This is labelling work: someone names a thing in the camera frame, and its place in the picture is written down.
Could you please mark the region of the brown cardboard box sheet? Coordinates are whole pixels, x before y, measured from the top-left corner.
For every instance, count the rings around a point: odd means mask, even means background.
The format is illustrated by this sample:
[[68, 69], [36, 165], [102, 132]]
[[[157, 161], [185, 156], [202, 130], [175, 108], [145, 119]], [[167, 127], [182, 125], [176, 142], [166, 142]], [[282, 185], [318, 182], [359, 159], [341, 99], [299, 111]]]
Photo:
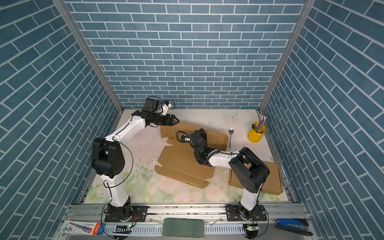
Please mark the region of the brown cardboard box sheet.
[[[269, 168], [270, 173], [268, 175], [267, 181], [262, 187], [262, 193], [278, 196], [284, 191], [280, 166], [271, 162], [265, 162], [265, 165]], [[229, 173], [229, 186], [242, 189], [243, 186], [233, 171], [229, 170]]]

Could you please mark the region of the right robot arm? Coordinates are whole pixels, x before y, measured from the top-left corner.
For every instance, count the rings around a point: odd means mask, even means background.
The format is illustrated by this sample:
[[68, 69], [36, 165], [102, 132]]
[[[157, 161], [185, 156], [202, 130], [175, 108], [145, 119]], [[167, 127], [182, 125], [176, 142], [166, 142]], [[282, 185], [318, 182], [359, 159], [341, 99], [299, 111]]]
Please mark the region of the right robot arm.
[[269, 168], [249, 148], [223, 152], [210, 148], [207, 138], [204, 129], [200, 129], [192, 135], [184, 134], [182, 140], [191, 144], [200, 165], [232, 170], [244, 189], [239, 202], [240, 215], [245, 220], [255, 218], [260, 192], [270, 174]]

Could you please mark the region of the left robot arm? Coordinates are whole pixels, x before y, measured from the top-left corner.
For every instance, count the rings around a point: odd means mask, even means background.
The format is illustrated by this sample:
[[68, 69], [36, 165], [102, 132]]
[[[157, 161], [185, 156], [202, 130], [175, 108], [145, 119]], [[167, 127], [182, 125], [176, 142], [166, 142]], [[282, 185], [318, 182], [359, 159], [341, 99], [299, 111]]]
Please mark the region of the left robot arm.
[[175, 115], [146, 111], [135, 111], [129, 121], [112, 134], [104, 138], [96, 138], [92, 144], [91, 165], [97, 175], [101, 176], [105, 188], [110, 194], [108, 214], [120, 222], [133, 219], [130, 196], [126, 193], [122, 171], [125, 167], [125, 157], [122, 147], [125, 141], [132, 139], [145, 127], [154, 124], [158, 126], [174, 126], [180, 120]]

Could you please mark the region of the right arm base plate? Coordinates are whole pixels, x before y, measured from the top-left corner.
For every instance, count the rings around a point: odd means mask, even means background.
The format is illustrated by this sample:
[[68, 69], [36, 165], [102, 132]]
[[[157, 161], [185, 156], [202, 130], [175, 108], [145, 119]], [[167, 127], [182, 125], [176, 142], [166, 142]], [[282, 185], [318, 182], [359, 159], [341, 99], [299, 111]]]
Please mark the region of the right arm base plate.
[[228, 222], [239, 221], [266, 221], [267, 212], [263, 205], [256, 205], [252, 210], [247, 210], [241, 204], [226, 205], [226, 216]]

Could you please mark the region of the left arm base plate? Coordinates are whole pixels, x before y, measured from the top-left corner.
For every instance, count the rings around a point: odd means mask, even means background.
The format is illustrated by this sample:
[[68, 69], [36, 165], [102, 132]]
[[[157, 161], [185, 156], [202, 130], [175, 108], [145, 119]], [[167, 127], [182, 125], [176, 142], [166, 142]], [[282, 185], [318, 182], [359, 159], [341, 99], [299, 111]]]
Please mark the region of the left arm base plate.
[[128, 206], [123, 208], [115, 208], [110, 205], [106, 209], [103, 210], [103, 213], [106, 215], [104, 221], [111, 223], [119, 223], [119, 222], [145, 222], [148, 206]]

